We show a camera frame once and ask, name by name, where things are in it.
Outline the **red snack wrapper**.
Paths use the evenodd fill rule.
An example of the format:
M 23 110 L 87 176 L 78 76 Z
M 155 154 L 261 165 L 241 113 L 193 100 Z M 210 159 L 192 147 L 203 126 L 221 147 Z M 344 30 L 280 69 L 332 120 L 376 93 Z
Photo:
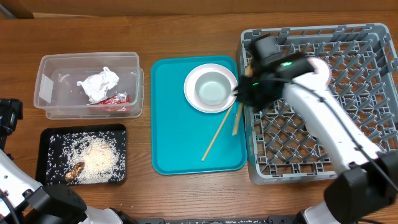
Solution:
M 95 103 L 98 107 L 91 107 L 90 110 L 101 110 L 101 111 L 109 111 L 109 112 L 121 112 L 121 111 L 130 111 L 130 106 L 122 106 L 122 104 L 130 103 L 130 97 L 127 92 L 118 93 L 114 96 L 111 96 L 99 103 Z

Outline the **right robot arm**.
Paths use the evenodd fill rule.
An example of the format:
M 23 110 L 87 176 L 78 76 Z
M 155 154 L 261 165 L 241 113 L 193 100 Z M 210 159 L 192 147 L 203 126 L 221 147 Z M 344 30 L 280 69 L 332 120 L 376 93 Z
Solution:
M 382 153 L 351 120 L 329 90 L 328 64 L 302 53 L 282 53 L 273 37 L 251 41 L 249 75 L 242 76 L 236 99 L 254 111 L 279 99 L 298 113 L 332 161 L 337 178 L 323 202 L 299 215 L 304 223 L 366 222 L 368 215 L 397 198 L 397 153 Z

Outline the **small white plate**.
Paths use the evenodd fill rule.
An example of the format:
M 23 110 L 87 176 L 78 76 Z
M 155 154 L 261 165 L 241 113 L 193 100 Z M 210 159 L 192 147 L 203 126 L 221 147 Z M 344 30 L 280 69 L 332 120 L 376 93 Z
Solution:
M 329 65 L 324 60 L 316 57 L 309 57 L 307 60 L 311 63 L 321 83 L 327 87 L 330 84 L 332 75 Z

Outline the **brown food piece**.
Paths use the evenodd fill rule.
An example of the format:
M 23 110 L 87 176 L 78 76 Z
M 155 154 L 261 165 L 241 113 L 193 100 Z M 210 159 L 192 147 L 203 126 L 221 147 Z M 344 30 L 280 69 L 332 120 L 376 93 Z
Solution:
M 84 162 L 78 162 L 75 164 L 71 171 L 65 174 L 65 181 L 66 182 L 71 182 L 73 181 L 84 169 L 85 163 Z

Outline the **large white plate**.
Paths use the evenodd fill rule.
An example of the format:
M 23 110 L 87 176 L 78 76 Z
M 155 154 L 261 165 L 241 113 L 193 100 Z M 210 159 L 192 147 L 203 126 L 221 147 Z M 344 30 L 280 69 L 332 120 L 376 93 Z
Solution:
M 207 72 L 218 72 L 225 75 L 231 84 L 230 96 L 220 105 L 206 105 L 196 94 L 195 84 L 198 78 Z M 238 81 L 235 75 L 228 68 L 215 63 L 206 63 L 195 67 L 186 77 L 184 83 L 184 94 L 187 101 L 198 111 L 204 113 L 219 113 L 227 110 L 235 101 L 234 89 L 237 87 Z

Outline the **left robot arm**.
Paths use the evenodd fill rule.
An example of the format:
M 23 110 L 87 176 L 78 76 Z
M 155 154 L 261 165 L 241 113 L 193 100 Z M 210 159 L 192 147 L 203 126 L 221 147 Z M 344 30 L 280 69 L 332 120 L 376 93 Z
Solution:
M 88 206 L 74 185 L 119 184 L 126 178 L 122 124 L 42 131 L 35 177 L 1 152 L 1 223 L 135 223 L 115 208 Z

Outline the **grey bowl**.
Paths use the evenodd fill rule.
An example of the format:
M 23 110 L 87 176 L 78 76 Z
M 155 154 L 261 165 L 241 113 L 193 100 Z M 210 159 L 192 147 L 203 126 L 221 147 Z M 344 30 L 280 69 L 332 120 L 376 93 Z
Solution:
M 222 73 L 207 72 L 196 81 L 195 91 L 204 104 L 220 105 L 230 96 L 231 84 Z

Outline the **white napkin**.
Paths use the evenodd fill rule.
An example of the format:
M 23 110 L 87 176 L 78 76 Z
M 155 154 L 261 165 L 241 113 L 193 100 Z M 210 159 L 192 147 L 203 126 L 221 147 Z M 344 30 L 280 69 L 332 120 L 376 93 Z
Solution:
M 78 81 L 76 84 L 81 86 L 89 98 L 90 103 L 99 103 L 107 99 L 108 90 L 118 84 L 119 77 L 108 67 L 103 67 L 103 71 L 90 75 L 84 81 Z

